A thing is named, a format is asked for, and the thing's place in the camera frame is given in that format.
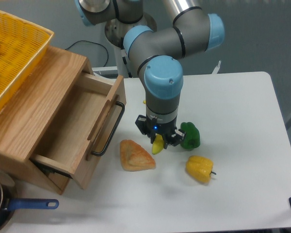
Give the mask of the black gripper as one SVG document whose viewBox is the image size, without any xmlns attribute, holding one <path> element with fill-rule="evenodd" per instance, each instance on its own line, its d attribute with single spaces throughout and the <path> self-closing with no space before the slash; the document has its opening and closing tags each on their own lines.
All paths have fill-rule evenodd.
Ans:
<svg viewBox="0 0 291 233">
<path fill-rule="evenodd" d="M 150 119 L 147 116 L 138 115 L 135 125 L 141 134 L 150 139 L 150 143 L 153 143 L 156 134 L 161 135 L 164 140 L 164 149 L 167 149 L 169 145 L 175 147 L 181 144 L 186 137 L 185 131 L 176 129 L 176 118 L 168 123 L 159 123 L 155 118 Z"/>
</svg>

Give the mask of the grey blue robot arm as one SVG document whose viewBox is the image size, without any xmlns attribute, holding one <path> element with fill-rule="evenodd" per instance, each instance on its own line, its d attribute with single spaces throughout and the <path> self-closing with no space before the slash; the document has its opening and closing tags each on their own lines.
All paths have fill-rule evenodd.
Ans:
<svg viewBox="0 0 291 233">
<path fill-rule="evenodd" d="M 139 131 L 151 140 L 161 135 L 165 147 L 184 142 L 189 134 L 176 126 L 183 87 L 179 60 L 220 46 L 225 39 L 222 19 L 204 13 L 196 0 L 166 0 L 172 26 L 154 31 L 141 0 L 77 0 L 75 5 L 85 25 L 117 23 L 118 47 L 145 89 L 146 115 L 135 122 Z"/>
</svg>

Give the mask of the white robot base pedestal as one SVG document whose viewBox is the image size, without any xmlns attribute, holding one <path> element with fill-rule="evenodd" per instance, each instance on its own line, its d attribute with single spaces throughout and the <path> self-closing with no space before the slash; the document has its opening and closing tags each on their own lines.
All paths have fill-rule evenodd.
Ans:
<svg viewBox="0 0 291 233">
<path fill-rule="evenodd" d="M 107 21 L 105 25 L 105 36 L 113 46 L 118 74 L 124 78 L 137 77 L 136 71 L 132 70 L 132 64 L 125 52 L 123 40 L 126 33 L 138 25 L 148 26 L 151 30 L 157 31 L 156 21 L 151 15 L 145 12 L 143 13 L 143 17 L 133 24 L 124 24 L 118 19 L 112 19 Z"/>
</svg>

